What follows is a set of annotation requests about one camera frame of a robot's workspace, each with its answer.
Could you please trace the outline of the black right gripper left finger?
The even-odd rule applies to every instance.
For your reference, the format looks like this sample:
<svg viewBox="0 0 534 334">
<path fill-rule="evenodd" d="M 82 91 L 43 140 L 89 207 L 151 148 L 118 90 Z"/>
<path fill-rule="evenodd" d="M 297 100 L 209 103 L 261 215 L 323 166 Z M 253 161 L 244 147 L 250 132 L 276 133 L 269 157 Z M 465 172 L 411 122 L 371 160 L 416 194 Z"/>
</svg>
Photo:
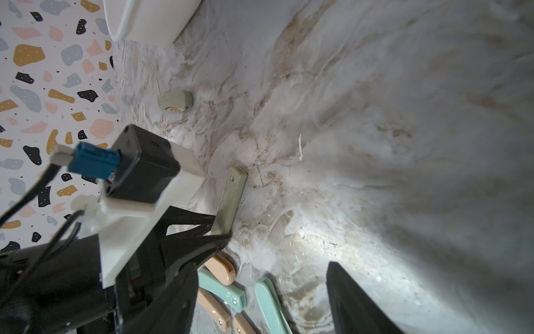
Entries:
<svg viewBox="0 0 534 334">
<path fill-rule="evenodd" d="M 188 263 L 173 278 L 162 295 L 130 324 L 124 325 L 121 333 L 174 334 L 189 333 L 196 306 L 198 274 L 194 263 Z"/>
</svg>

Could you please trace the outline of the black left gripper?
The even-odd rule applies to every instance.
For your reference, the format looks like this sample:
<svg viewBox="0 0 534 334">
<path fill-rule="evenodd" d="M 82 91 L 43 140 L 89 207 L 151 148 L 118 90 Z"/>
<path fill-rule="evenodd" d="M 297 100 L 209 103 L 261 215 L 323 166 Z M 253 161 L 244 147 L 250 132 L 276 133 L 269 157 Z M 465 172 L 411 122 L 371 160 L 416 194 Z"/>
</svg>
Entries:
<svg viewBox="0 0 534 334">
<path fill-rule="evenodd" d="M 98 236 L 1 251 L 1 332 L 121 333 L 188 264 L 223 250 L 214 217 L 170 208 L 104 287 Z"/>
</svg>

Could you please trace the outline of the mint knife diagonal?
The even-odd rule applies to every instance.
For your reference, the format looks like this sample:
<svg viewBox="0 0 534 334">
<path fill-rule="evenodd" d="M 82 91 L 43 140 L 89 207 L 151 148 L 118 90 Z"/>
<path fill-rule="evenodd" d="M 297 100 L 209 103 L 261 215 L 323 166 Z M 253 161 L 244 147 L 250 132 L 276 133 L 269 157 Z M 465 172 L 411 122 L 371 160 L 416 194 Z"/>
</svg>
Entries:
<svg viewBox="0 0 534 334">
<path fill-rule="evenodd" d="M 291 334 L 272 281 L 268 277 L 260 278 L 254 286 L 254 293 L 269 332 Z"/>
</svg>

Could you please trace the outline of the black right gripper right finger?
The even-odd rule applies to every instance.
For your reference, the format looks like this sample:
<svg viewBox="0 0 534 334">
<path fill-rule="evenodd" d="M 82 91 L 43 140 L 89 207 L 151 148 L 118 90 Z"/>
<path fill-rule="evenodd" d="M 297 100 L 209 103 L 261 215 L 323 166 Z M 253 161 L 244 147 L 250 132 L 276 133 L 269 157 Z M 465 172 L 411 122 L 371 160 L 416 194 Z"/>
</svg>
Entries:
<svg viewBox="0 0 534 334">
<path fill-rule="evenodd" d="M 336 333 L 402 332 L 339 263 L 328 264 L 326 286 Z"/>
</svg>

